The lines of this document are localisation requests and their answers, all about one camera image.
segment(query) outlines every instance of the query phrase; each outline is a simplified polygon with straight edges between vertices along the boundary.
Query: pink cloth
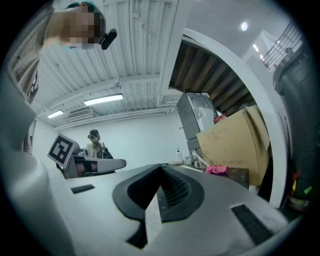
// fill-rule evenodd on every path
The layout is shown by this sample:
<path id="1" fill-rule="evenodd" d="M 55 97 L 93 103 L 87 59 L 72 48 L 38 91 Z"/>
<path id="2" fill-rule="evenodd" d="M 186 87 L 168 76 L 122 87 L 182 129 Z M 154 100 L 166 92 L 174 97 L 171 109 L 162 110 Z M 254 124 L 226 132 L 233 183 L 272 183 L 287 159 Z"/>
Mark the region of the pink cloth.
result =
<path id="1" fill-rule="evenodd" d="M 219 165 L 209 165 L 205 168 L 206 174 L 225 174 L 228 171 L 228 166 Z"/>

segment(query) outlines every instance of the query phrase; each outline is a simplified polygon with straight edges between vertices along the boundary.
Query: neck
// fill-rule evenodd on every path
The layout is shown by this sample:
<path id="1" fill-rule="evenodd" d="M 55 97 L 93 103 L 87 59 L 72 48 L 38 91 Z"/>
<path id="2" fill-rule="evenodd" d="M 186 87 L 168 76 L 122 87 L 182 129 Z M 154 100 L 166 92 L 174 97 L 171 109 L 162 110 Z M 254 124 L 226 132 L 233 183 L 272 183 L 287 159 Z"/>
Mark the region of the neck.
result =
<path id="1" fill-rule="evenodd" d="M 64 43 L 61 40 L 61 31 L 65 22 L 65 13 L 63 11 L 55 11 L 46 28 L 43 48 L 47 48 L 51 45 Z"/>

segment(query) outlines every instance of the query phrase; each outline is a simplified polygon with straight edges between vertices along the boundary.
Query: round ceiling light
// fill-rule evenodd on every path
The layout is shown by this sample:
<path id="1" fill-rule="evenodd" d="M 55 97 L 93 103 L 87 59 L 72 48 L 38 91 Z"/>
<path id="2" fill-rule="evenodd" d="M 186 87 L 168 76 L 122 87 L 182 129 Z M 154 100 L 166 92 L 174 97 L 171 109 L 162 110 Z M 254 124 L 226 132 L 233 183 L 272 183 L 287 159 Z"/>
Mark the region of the round ceiling light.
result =
<path id="1" fill-rule="evenodd" d="M 246 22 L 243 22 L 243 23 L 241 24 L 241 29 L 242 29 L 243 31 L 246 31 L 247 28 L 248 28 L 248 24 L 247 24 Z"/>

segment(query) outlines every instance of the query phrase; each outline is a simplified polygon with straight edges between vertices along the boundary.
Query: white curved frame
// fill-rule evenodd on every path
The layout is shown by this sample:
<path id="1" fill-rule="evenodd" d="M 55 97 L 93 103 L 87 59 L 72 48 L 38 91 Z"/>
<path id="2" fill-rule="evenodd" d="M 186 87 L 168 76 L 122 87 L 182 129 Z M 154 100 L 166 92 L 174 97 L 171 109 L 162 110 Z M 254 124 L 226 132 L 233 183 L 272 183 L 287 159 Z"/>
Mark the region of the white curved frame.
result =
<path id="1" fill-rule="evenodd" d="M 269 133 L 273 157 L 273 180 L 270 205 L 279 208 L 284 195 L 287 178 L 287 143 L 281 118 L 265 86 L 252 69 L 231 50 L 212 38 L 185 29 L 184 34 L 219 56 L 240 77 L 257 103 Z"/>

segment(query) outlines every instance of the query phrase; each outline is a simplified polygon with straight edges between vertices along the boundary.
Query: metal railing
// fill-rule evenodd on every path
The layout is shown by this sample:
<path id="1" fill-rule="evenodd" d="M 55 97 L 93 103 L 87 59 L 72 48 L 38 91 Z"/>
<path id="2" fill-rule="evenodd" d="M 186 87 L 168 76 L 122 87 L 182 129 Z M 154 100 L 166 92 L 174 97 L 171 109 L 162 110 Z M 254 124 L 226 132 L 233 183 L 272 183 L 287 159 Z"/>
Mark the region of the metal railing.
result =
<path id="1" fill-rule="evenodd" d="M 274 70 L 281 62 L 288 50 L 294 51 L 302 44 L 302 33 L 291 21 L 279 39 L 266 53 L 264 58 L 260 61 L 269 71 Z"/>

